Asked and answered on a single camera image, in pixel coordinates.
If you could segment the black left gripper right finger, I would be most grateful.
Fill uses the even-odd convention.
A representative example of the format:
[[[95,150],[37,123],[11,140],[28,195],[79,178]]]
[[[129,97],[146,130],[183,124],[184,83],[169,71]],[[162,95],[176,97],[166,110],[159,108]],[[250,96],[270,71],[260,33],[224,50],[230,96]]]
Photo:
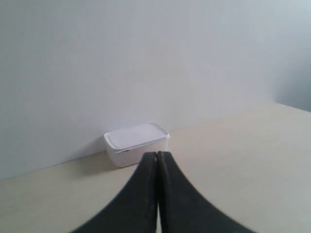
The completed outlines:
[[[170,152],[157,153],[158,205],[163,233],[251,233],[205,199]]]

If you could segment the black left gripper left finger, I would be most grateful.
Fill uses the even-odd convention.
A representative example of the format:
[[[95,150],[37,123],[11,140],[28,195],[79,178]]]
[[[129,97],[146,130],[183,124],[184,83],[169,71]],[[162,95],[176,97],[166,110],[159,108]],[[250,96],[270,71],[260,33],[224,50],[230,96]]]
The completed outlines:
[[[122,190],[75,233],[155,233],[157,225],[156,152],[143,155]]]

